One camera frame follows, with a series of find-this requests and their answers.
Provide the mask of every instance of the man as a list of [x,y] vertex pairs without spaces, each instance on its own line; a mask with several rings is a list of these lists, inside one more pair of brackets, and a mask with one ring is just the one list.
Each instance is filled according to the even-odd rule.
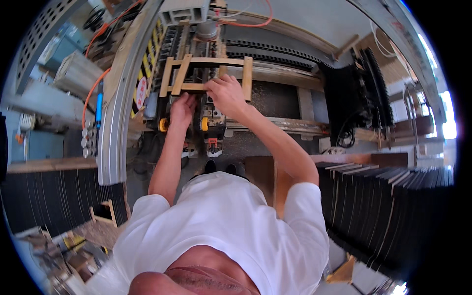
[[215,107],[260,138],[296,184],[284,219],[260,189],[225,172],[190,180],[175,206],[185,133],[195,110],[184,93],[172,104],[149,195],[136,201],[113,248],[130,295],[310,295],[328,262],[319,176],[309,155],[244,100],[235,77],[205,84]]

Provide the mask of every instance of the yellow and black warning stripe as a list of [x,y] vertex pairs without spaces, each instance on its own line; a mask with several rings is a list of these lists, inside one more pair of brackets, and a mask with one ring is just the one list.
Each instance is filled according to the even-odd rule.
[[138,91],[139,81],[142,77],[146,77],[147,83],[152,83],[152,69],[157,65],[157,58],[159,56],[160,47],[162,40],[164,39],[165,28],[162,26],[160,19],[157,20],[155,28],[152,30],[151,38],[148,41],[146,52],[143,55],[143,61],[141,63],[141,69],[139,70],[138,77],[136,80],[135,91],[133,94],[133,106],[131,108],[131,118],[134,118],[139,112],[136,93]]

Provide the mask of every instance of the orange hose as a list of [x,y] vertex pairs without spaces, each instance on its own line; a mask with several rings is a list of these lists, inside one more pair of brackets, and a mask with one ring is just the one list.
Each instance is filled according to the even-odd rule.
[[107,28],[108,28],[109,26],[111,26],[114,22],[116,22],[117,20],[119,20],[123,15],[125,15],[126,13],[128,13],[128,11],[130,11],[134,6],[138,5],[138,3],[141,3],[142,1],[143,1],[143,0],[138,0],[138,1],[136,1],[135,4],[131,5],[130,8],[128,8],[125,12],[123,12],[122,14],[120,14],[120,15],[119,15],[117,18],[115,18],[111,23],[109,23],[109,24],[104,23],[104,24],[101,26],[100,30],[98,30],[97,34],[95,34],[95,36],[94,36],[94,37],[92,38],[92,40],[90,41],[90,44],[89,44],[89,46],[87,47],[87,51],[85,52],[85,57],[88,56],[88,52],[89,52],[89,50],[90,50],[90,47],[91,47],[93,41],[95,41],[95,39],[97,39],[98,36],[102,35],[102,34],[107,30]]
[[82,111],[82,129],[85,128],[85,113],[87,112],[88,100],[90,99],[93,90],[95,89],[95,87],[97,87],[97,85],[98,85],[98,83],[100,82],[100,80],[102,80],[103,77],[105,77],[105,75],[106,75],[108,72],[110,72],[110,70],[111,70],[111,68],[107,69],[106,71],[103,72],[103,74],[100,75],[100,77],[97,79],[97,81],[95,81],[95,84],[93,84],[92,88],[90,89],[89,94],[87,95],[87,99],[86,99],[85,102],[84,102],[84,110]]
[[219,22],[222,23],[222,24],[225,24],[225,25],[244,26],[244,27],[249,27],[249,28],[257,28],[257,27],[260,27],[260,26],[265,26],[265,25],[267,25],[268,23],[270,23],[272,21],[272,17],[273,17],[272,6],[270,5],[269,0],[266,0],[266,2],[267,2],[267,5],[269,6],[270,16],[262,24],[248,25],[248,24],[239,24],[239,23],[233,23],[233,22],[225,22],[224,20],[219,20]]

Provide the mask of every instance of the black shoe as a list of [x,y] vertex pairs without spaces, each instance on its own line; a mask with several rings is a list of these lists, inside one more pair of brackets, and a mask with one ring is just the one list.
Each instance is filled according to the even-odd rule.
[[216,164],[213,160],[208,160],[205,165],[205,173],[213,173],[216,172]]
[[229,164],[225,170],[226,173],[237,175],[237,169],[235,164]]

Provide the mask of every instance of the yellow wheel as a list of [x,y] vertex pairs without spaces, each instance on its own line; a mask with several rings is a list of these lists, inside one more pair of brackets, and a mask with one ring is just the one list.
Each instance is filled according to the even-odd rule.
[[202,131],[208,131],[208,118],[202,118]]
[[159,121],[159,131],[166,132],[169,128],[169,121],[166,118],[163,118]]

